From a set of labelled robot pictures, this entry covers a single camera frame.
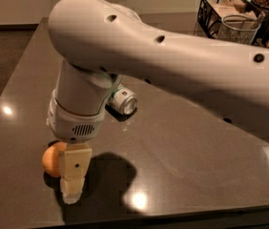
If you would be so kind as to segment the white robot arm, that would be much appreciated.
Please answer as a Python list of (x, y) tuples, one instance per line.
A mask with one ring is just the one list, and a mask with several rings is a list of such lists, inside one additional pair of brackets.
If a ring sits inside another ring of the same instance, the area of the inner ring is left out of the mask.
[(104, 0), (60, 0), (48, 21), (62, 66), (48, 110), (66, 142), (60, 188), (67, 203), (82, 194), (105, 104), (125, 75), (177, 94), (269, 143), (269, 49), (195, 37), (144, 24)]

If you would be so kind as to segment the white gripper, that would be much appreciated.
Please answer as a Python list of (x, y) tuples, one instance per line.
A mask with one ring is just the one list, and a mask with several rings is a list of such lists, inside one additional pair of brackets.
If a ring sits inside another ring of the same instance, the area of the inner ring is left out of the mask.
[(76, 115), (64, 110), (55, 99), (55, 90), (48, 108), (48, 126), (54, 136), (68, 144), (58, 152), (60, 191), (65, 204), (80, 200), (92, 158), (92, 148), (86, 142), (97, 136), (105, 117), (105, 111), (87, 116)]

